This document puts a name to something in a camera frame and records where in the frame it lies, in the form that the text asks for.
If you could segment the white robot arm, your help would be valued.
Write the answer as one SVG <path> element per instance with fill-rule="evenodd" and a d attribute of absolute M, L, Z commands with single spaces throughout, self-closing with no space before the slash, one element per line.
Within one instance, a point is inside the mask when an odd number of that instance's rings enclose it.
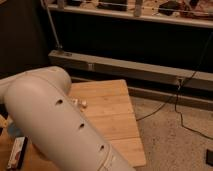
<path fill-rule="evenodd" d="M 68 97 L 71 78 L 57 66 L 0 79 L 0 104 L 61 171 L 135 171 Z"/>

